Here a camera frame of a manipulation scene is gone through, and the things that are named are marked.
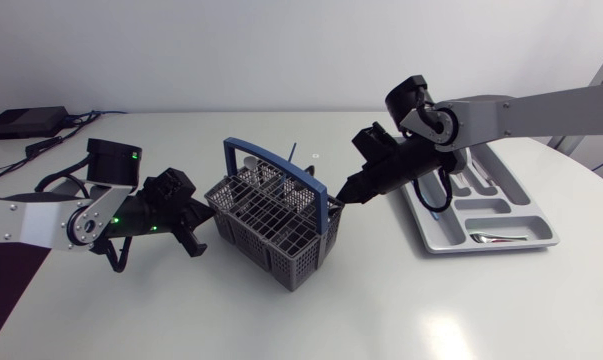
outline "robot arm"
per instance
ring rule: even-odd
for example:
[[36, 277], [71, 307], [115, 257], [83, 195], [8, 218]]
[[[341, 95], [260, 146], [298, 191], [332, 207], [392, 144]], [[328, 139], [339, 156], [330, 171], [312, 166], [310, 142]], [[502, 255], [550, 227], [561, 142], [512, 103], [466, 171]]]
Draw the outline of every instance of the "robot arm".
[[[171, 232], [191, 257], [206, 245], [192, 231], [214, 211], [191, 198], [196, 190], [187, 176], [172, 168], [147, 178], [143, 189], [129, 195], [138, 184], [141, 149], [90, 139], [88, 157], [44, 178], [34, 193], [0, 199], [0, 242], [20, 242], [55, 250], [90, 250], [106, 255], [116, 272], [124, 270], [133, 236]], [[88, 180], [71, 173], [88, 166]], [[50, 183], [68, 178], [51, 192]], [[89, 197], [75, 196], [91, 184]], [[110, 238], [125, 237], [120, 257]]]
[[[465, 148], [504, 137], [603, 134], [603, 85], [513, 98], [476, 96], [432, 103], [427, 83], [413, 76], [385, 99], [405, 141], [398, 143], [375, 123], [352, 140], [365, 157], [363, 170], [350, 176], [337, 198], [365, 203], [410, 181], [439, 171], [444, 188], [449, 174], [465, 167]], [[431, 211], [443, 211], [446, 204]]]

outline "gray plastic basket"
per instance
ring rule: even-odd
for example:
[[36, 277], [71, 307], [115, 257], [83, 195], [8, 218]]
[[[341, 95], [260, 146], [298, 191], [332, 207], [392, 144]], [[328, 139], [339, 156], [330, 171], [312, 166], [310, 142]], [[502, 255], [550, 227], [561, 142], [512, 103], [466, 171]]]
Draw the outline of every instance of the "gray plastic basket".
[[[219, 234], [294, 291], [334, 246], [343, 203], [267, 150], [234, 138], [224, 146], [228, 176], [205, 195]], [[256, 168], [237, 170], [235, 148], [257, 156]]]

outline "metal spoon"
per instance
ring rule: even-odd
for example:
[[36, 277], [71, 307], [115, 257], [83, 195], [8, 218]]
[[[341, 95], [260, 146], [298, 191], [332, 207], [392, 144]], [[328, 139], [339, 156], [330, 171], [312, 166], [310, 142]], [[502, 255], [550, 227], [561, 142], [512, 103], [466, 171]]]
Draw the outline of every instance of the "metal spoon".
[[506, 236], [506, 235], [493, 235], [482, 232], [475, 232], [470, 234], [472, 240], [478, 242], [479, 244], [491, 244], [491, 243], [500, 243], [500, 242], [512, 242], [512, 241], [527, 241], [528, 235], [520, 235], [520, 236]]

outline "black power adapter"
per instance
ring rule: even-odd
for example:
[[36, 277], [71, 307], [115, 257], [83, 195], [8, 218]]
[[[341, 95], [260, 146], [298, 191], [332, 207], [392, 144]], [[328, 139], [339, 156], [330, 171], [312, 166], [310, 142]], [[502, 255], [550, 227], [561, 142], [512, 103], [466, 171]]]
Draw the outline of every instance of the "black power adapter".
[[55, 136], [66, 116], [63, 106], [6, 110], [0, 115], [0, 139]]

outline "black cable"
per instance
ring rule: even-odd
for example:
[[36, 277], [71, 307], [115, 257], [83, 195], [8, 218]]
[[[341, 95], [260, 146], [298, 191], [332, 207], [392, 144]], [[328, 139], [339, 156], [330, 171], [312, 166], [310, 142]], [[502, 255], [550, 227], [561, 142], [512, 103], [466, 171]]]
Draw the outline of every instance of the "black cable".
[[54, 174], [50, 174], [50, 175], [44, 177], [41, 181], [39, 181], [39, 184], [37, 184], [37, 186], [34, 188], [34, 192], [42, 192], [53, 181], [58, 180], [62, 177], [67, 177], [68, 175], [72, 174], [73, 172], [88, 165], [88, 163], [90, 162], [91, 159], [92, 159], [92, 154], [86, 156], [83, 160], [79, 161], [78, 163], [76, 163], [70, 167], [67, 167], [61, 171], [57, 171]]
[[450, 207], [450, 204], [452, 203], [452, 183], [450, 182], [450, 174], [443, 170], [443, 168], [439, 168], [439, 179], [441, 179], [441, 184], [443, 184], [443, 189], [445, 190], [445, 203], [440, 207], [434, 207], [428, 204], [428, 202], [423, 198], [423, 194], [421, 194], [419, 180], [415, 179], [412, 181], [414, 192], [417, 194], [417, 198], [419, 198], [419, 201], [426, 209], [432, 212], [443, 212]]
[[87, 116], [87, 119], [84, 121], [81, 121], [78, 124], [74, 124], [72, 127], [75, 127], [75, 129], [73, 131], [71, 131], [69, 134], [61, 137], [61, 139], [48, 146], [48, 147], [44, 147], [42, 149], [40, 149], [39, 151], [34, 152], [33, 154], [31, 154], [30, 156], [26, 156], [24, 159], [19, 160], [15, 163], [9, 164], [9, 165], [5, 165], [5, 166], [1, 166], [0, 167], [0, 178], [8, 173], [11, 173], [13, 171], [16, 171], [18, 169], [20, 169], [21, 167], [23, 167], [23, 165], [27, 164], [28, 162], [36, 159], [39, 155], [55, 148], [56, 146], [62, 144], [64, 141], [66, 141], [67, 139], [73, 137], [74, 135], [76, 135], [79, 131], [81, 131], [81, 129], [83, 129], [85, 126], [93, 123], [95, 120], [97, 120], [98, 118], [101, 117], [101, 115], [104, 114], [126, 114], [123, 111], [91, 111], [89, 113], [85, 113], [85, 114], [80, 114], [80, 115], [69, 115], [66, 117], [67, 119], [70, 119], [70, 121], [74, 122], [77, 119], [81, 119]]
[[430, 127], [432, 130], [436, 131], [437, 134], [442, 133], [443, 124], [430, 118], [430, 115], [425, 111], [425, 105], [425, 89], [419, 87], [417, 91], [417, 114], [419, 114], [419, 118], [421, 119], [421, 121], [428, 125], [428, 127]]
[[86, 199], [90, 198], [90, 194], [88, 193], [88, 189], [85, 188], [85, 184], [83, 182], [81, 182], [81, 180], [77, 179], [74, 175], [63, 175], [64, 178], [72, 181], [73, 183], [75, 183], [79, 189], [81, 190], [81, 193], [83, 194], [83, 197], [85, 197]]
[[97, 255], [105, 255], [115, 272], [121, 273], [125, 270], [125, 266], [128, 263], [128, 252], [130, 251], [130, 245], [132, 244], [132, 236], [128, 236], [123, 241], [123, 248], [121, 249], [121, 255], [117, 258], [117, 251], [112, 244], [110, 239], [99, 239], [94, 242], [94, 247], [90, 249]]

